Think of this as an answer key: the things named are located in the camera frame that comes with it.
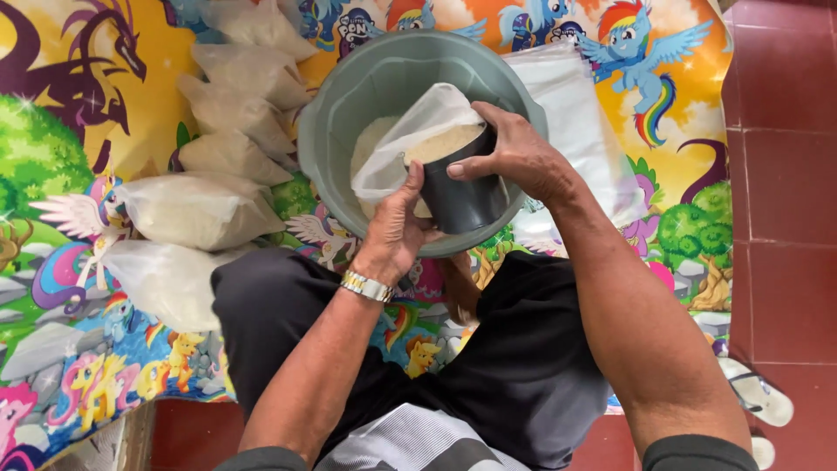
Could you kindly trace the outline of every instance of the black cup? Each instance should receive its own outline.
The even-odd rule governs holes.
[[[448,176],[448,165],[471,156],[488,155],[496,145],[496,133],[485,125],[483,132],[460,150],[424,165],[421,196],[445,234],[464,234],[492,224],[509,208],[509,194],[499,175],[468,182]]]

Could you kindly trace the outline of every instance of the plastic basin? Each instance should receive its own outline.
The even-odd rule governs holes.
[[[366,236],[369,219],[350,186],[355,141],[379,117],[404,114],[437,82],[456,85],[471,101],[488,101],[523,115],[548,138],[544,110],[500,56],[473,39],[413,29],[369,41],[331,71],[303,109],[296,143],[302,172],[314,182],[331,214],[360,238]],[[526,199],[512,182],[506,187],[511,204],[494,224],[449,235],[422,247],[418,256],[451,256],[500,231]]]

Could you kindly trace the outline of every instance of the hand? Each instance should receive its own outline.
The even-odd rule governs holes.
[[[495,128],[497,145],[491,155],[450,164],[448,176],[454,180],[471,180],[496,173],[540,201],[573,196],[574,185],[580,177],[526,118],[483,101],[475,101],[471,107]]]
[[[350,270],[394,287],[413,266],[421,246],[443,235],[439,230],[432,229],[430,220],[413,214],[422,184],[424,167],[421,163],[412,162],[401,188],[375,208],[366,240],[352,261]]]

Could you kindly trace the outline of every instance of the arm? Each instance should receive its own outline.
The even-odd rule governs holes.
[[[378,206],[352,271],[395,286],[421,245],[440,236],[413,216],[423,182],[415,163],[404,186]],[[381,309],[383,303],[337,289],[256,403],[240,452],[282,447],[314,465],[340,420]]]
[[[572,166],[521,116],[485,103],[474,108],[497,128],[496,150],[452,164],[448,173],[498,173],[550,210],[573,260],[590,350],[624,406],[639,455],[660,438],[687,433],[749,451],[743,410],[700,329]]]

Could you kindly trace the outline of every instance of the fingernail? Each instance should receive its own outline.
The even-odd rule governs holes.
[[[461,163],[452,163],[448,165],[448,176],[451,178],[461,177],[465,175],[465,167]]]

